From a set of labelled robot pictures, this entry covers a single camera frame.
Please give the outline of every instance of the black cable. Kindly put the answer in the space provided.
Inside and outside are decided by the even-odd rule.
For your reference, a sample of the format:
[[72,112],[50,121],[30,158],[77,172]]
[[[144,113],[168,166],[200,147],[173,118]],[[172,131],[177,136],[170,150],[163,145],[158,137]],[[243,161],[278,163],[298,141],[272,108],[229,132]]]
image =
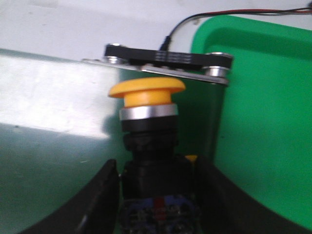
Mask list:
[[220,15],[269,15],[269,16],[280,16],[280,15],[290,15],[290,14],[311,14],[312,7],[309,4],[309,7],[295,8],[289,10],[268,10],[268,9],[241,9],[241,10],[229,10],[229,11],[219,11],[219,12],[207,12],[200,13],[189,16],[182,21],[180,21],[170,32],[168,36],[166,36],[163,44],[159,48],[162,51],[168,51],[169,45],[171,43],[172,35],[175,31],[185,22],[193,19],[203,18],[203,17],[212,17],[212,16],[220,16]]

